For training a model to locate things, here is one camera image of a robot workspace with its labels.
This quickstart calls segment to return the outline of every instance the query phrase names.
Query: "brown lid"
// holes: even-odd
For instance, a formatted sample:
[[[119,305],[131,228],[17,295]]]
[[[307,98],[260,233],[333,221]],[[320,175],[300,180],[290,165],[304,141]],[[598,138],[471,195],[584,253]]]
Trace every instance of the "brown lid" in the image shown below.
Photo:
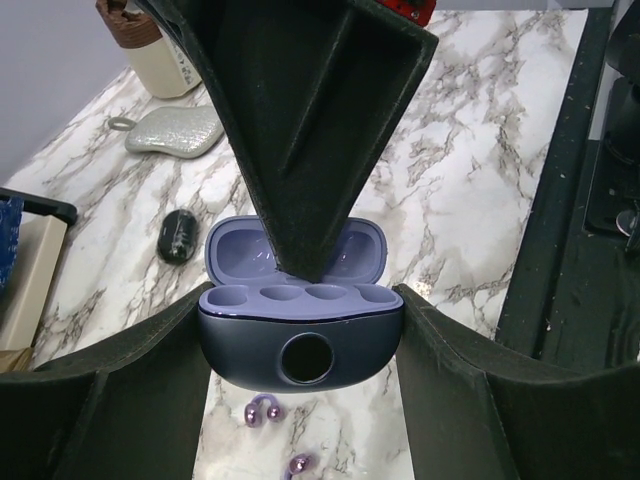
[[[162,38],[160,29],[145,13],[125,11],[127,0],[96,0],[98,13],[122,48],[141,48]]]

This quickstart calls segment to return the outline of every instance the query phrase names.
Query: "dark blue earbud case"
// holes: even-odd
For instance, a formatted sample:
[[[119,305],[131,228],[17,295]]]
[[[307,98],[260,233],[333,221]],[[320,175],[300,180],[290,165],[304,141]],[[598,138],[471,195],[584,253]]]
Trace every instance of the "dark blue earbud case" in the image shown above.
[[[205,261],[217,287],[200,297],[202,350],[213,370],[250,390],[302,392],[364,381],[393,357],[402,298],[375,285],[382,230],[351,218],[319,284],[280,272],[257,216],[213,227]]]

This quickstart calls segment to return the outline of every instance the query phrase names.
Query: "open-ear earbud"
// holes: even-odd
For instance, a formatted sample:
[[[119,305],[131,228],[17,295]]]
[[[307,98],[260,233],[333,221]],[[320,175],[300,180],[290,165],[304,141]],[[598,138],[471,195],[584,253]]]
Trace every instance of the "open-ear earbud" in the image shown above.
[[[273,395],[261,393],[256,395],[251,402],[244,407],[244,421],[250,428],[256,428],[262,425],[262,415],[260,414],[260,405],[264,401],[269,402],[267,408],[267,419],[270,422],[279,422],[284,418],[284,410]]]
[[[310,470],[313,468],[314,463],[313,456],[306,453],[293,457],[287,466],[287,470],[284,472],[282,480],[291,480],[294,475]]]

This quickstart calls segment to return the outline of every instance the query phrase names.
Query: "white marble surface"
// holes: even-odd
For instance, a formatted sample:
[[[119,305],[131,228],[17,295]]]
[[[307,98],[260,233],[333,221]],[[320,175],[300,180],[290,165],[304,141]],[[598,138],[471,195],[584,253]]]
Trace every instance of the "white marble surface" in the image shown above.
[[[576,11],[434,16],[435,60],[353,211],[388,237],[382,284],[408,283],[493,334],[585,20]],[[171,104],[208,102],[199,90]],[[36,364],[129,327],[206,279],[202,248],[178,268],[156,257],[171,210],[195,213],[201,246],[216,221],[253,212],[226,140],[175,161],[126,153],[124,134],[106,126],[165,103],[123,73],[8,184],[80,211]],[[213,375],[196,479],[279,478],[303,451],[320,464],[302,478],[413,478],[395,362],[351,388],[281,396],[287,419],[258,431],[242,423],[254,393]]]

